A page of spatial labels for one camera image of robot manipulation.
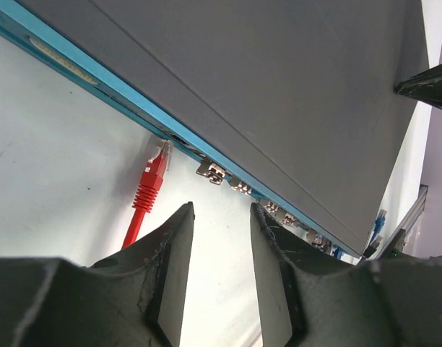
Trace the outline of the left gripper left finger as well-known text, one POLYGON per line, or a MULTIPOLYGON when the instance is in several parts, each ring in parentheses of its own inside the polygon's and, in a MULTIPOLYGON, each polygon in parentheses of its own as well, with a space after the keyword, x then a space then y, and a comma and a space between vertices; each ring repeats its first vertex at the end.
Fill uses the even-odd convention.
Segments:
POLYGON ((0 346, 178 346, 194 221, 186 203, 91 267, 0 257, 0 346))

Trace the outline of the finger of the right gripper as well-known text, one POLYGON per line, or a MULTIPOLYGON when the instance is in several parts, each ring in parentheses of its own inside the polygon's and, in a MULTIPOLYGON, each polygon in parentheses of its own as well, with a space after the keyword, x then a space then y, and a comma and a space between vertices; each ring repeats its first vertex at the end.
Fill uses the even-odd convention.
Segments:
POLYGON ((400 82, 394 92, 442 110, 442 64, 400 82))

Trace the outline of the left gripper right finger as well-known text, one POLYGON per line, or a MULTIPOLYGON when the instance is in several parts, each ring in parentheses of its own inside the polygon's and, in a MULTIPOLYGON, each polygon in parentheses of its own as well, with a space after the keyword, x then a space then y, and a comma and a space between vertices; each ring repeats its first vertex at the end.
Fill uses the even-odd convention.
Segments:
POLYGON ((265 346, 442 346, 442 257, 351 265, 251 205, 265 346))

